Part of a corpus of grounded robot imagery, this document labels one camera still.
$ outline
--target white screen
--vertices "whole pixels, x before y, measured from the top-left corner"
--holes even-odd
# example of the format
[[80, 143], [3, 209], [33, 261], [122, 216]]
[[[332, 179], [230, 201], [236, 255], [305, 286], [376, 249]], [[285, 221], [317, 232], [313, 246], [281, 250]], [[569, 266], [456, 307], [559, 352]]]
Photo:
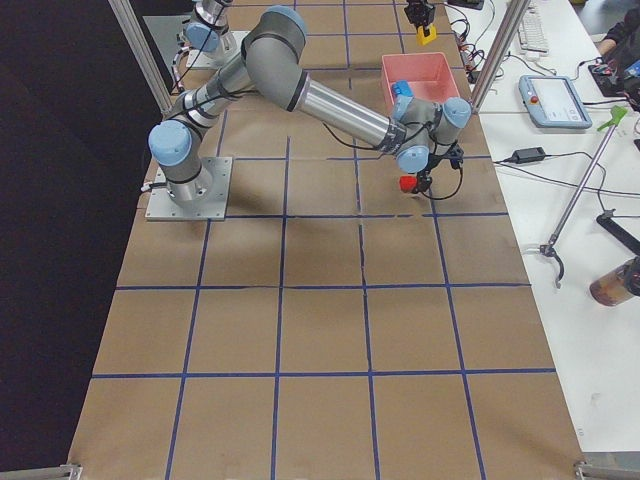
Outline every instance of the white screen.
[[584, 120], [573, 95], [564, 80], [532, 78], [531, 85], [538, 96], [545, 117], [556, 122]]

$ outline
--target pink bin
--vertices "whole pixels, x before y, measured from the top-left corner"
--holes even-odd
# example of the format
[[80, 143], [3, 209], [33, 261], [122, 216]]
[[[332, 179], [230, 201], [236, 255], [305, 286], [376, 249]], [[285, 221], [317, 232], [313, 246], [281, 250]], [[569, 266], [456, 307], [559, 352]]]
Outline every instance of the pink bin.
[[458, 97], [458, 88], [443, 53], [406, 53], [382, 56], [382, 90], [387, 110], [393, 110], [391, 86], [406, 80], [417, 98], [443, 103]]

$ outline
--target yellow block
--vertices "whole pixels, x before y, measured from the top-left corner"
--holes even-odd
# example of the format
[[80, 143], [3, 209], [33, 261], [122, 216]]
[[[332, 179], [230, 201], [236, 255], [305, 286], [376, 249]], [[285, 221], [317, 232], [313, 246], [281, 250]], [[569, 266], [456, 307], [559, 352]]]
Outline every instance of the yellow block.
[[423, 26], [418, 27], [418, 32], [416, 33], [416, 38], [418, 39], [418, 45], [424, 46], [427, 43], [435, 40], [436, 37], [438, 36], [438, 34], [436, 33], [436, 27], [434, 27], [433, 24], [429, 26], [427, 31], [429, 33], [425, 34], [424, 27]]

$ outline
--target person's hand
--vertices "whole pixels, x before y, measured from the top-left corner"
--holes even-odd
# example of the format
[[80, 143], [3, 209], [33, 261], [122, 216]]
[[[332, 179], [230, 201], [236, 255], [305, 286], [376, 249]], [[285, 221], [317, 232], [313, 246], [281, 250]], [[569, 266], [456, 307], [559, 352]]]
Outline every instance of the person's hand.
[[616, 46], [616, 42], [611, 40], [610, 38], [605, 38], [598, 44], [598, 52], [600, 55], [605, 55], [606, 53], [613, 50]]

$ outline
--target cylindrical container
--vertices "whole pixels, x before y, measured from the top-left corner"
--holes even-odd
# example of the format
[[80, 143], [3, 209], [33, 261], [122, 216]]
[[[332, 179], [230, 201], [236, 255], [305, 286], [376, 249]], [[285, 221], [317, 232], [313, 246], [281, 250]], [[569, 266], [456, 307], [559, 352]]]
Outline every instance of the cylindrical container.
[[640, 257], [623, 263], [589, 287], [598, 302], [609, 307], [640, 296]]

